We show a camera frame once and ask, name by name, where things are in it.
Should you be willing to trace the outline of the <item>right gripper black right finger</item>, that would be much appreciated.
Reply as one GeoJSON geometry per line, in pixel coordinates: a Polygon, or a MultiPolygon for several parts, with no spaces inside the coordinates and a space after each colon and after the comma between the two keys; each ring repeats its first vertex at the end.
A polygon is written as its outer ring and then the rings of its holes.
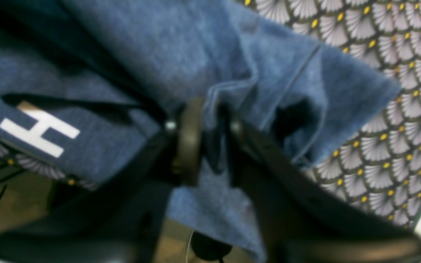
{"type": "Polygon", "coordinates": [[[310,181],[266,135],[225,111],[231,185],[250,198],[269,263],[421,263],[421,236],[310,181]]]}

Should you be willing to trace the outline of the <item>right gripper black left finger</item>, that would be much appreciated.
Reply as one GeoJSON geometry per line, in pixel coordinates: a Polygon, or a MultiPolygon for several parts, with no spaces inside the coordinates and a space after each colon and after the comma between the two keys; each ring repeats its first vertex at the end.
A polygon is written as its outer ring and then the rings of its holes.
{"type": "Polygon", "coordinates": [[[204,98],[194,98],[110,181],[0,234],[0,263],[150,263],[175,187],[197,186],[204,98]]]}

